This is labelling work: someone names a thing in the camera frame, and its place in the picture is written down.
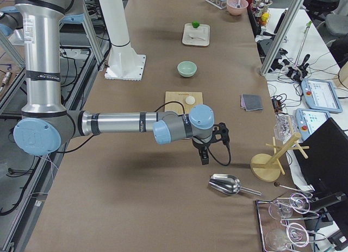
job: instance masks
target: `green lime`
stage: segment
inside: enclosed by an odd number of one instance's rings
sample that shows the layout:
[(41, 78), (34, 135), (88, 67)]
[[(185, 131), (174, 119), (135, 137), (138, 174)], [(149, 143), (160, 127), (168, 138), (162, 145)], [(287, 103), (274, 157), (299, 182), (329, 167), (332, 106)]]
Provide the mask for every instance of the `green lime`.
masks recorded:
[(194, 22), (192, 22), (192, 26), (194, 28), (198, 28), (200, 26), (200, 23), (198, 21), (194, 21)]

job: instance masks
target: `desk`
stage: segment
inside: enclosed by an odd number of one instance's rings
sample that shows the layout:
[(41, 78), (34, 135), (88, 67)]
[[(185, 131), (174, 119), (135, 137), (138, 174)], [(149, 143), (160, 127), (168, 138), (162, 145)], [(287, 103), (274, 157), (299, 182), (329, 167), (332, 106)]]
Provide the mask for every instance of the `desk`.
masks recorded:
[[(230, 129), (233, 164), (210, 158), (202, 166), (191, 141), (159, 146), (152, 133), (97, 136), (65, 155), (26, 251), (260, 251), (257, 197), (227, 197), (208, 187), (210, 175), (229, 173), (263, 199), (284, 192), (250, 170), (251, 157), (271, 154), (265, 142), (274, 135), (275, 116), (247, 14), (232, 17), (204, 0), (129, 0), (126, 17), (132, 46), (147, 55), (142, 81), (105, 80), (100, 73), (85, 109), (153, 111), (165, 91), (203, 92), (216, 122)], [(208, 47), (181, 43), (193, 20), (210, 25)], [(177, 73), (183, 60), (197, 64), (194, 77)], [(260, 95), (264, 110), (242, 110), (241, 93)], [(224, 147), (212, 152), (227, 159)], [(284, 185), (291, 184), (287, 172)]]
[[(275, 29), (275, 26), (279, 20), (279, 17), (281, 13), (284, 11), (284, 9), (270, 9), (270, 22), (267, 25), (267, 31), (272, 33)], [(287, 54), (287, 57), (296, 59), (296, 56), (300, 49), (300, 44), (303, 39), (303, 32), (306, 28), (306, 23), (309, 22), (309, 17), (307, 13), (304, 10), (299, 10), (297, 13), (293, 24), (291, 25), (288, 33), (287, 33), (287, 41), (285, 43), (281, 44), (281, 47), (284, 48), (289, 52)], [(311, 64), (310, 67), (313, 69), (312, 73), (309, 72), (308, 77), (311, 77), (313, 79), (333, 79), (332, 81), (339, 85), (337, 79), (337, 74), (339, 72), (339, 67), (336, 65), (336, 61), (334, 60), (333, 56), (329, 52), (328, 48), (326, 47), (325, 43), (323, 42), (322, 38), (320, 37), (318, 31), (315, 29), (314, 25), (311, 25), (308, 36), (306, 39), (306, 42), (304, 44), (302, 54), (300, 56), (299, 63), (302, 62), (303, 58), (306, 54), (310, 54), (310, 59), (308, 62)], [(315, 70), (325, 70), (325, 72), (316, 72)], [(283, 81), (289, 82), (289, 83), (279, 83), (276, 82), (279, 75), (281, 75), (283, 72), (275, 72), (275, 73), (268, 73), (266, 75), (266, 79), (269, 84), (276, 87), (276, 91), (274, 87), (270, 86), (270, 95), (280, 95), (281, 93), (286, 93), (288, 95), (289, 99), (299, 100), (299, 96), (296, 95), (295, 89), (293, 87), (294, 84), (291, 84), (291, 80), (288, 79), (285, 75), (281, 76)], [(340, 97), (347, 96), (347, 92), (342, 90), (336, 90), (337, 95)], [(338, 123), (338, 125), (342, 129), (348, 129), (348, 100), (347, 99), (341, 99), (340, 100), (341, 105), (343, 107), (343, 112), (340, 114), (331, 114), (331, 117)], [(286, 101), (287, 108), (285, 109), (285, 112), (295, 115), (295, 110), (297, 108), (308, 108), (308, 106), (305, 103), (305, 100), (302, 98), (301, 104), (299, 102), (292, 102), (292, 101)], [(305, 182), (298, 162), (296, 161), (295, 155), (292, 151), (289, 151), (291, 157), (293, 158), (293, 163), (290, 165), (291, 168), (291, 174), (293, 176), (294, 183), (302, 188), (305, 189), (307, 183)], [(333, 224), (332, 226), (322, 228), (320, 230), (321, 233), (330, 236), (333, 234), (336, 230), (338, 230), (338, 227), (336, 224)], [(319, 242), (320, 250), (325, 250), (329, 246), (328, 241)]]

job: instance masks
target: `blue joint cap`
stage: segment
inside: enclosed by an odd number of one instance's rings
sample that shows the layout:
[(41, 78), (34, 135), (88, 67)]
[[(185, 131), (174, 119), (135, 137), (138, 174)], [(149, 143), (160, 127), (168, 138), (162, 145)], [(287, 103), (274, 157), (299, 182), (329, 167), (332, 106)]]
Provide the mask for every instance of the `blue joint cap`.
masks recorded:
[(0, 9), (0, 11), (4, 13), (19, 13), (18, 9), (16, 9), (15, 6), (3, 7)]
[(4, 24), (0, 24), (0, 32), (2, 32), (4, 36), (9, 36), (13, 33), (13, 30)]
[(61, 145), (61, 138), (56, 128), (38, 118), (25, 118), (19, 121), (13, 136), (21, 149), (36, 156), (54, 152)]
[(65, 16), (61, 22), (63, 24), (81, 24), (84, 20), (84, 14), (79, 14), (79, 15), (68, 15)]
[(209, 106), (204, 104), (193, 107), (189, 119), (191, 124), (198, 129), (207, 130), (214, 126), (214, 113)]
[(162, 120), (153, 123), (153, 134), (158, 144), (166, 144), (171, 142), (169, 128)]

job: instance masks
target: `computer monitor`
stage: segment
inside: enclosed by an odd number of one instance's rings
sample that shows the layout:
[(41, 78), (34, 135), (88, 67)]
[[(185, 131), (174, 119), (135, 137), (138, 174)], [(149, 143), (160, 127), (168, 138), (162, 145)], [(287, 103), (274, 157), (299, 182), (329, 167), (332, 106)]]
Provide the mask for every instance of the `computer monitor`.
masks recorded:
[[(315, 189), (315, 196), (325, 197), (336, 192), (348, 196), (348, 136), (329, 118), (303, 146), (308, 159), (294, 151), (304, 179)], [(342, 234), (348, 237), (348, 199), (327, 207)]]

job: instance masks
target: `round white object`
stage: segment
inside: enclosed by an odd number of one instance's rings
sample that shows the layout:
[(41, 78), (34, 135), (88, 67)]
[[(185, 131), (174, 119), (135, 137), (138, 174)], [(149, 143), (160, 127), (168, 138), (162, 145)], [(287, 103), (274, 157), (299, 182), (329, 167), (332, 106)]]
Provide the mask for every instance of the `round white object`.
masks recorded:
[(196, 99), (193, 96), (187, 96), (186, 99), (185, 99), (185, 102), (188, 105), (193, 105), (193, 104), (195, 104)]

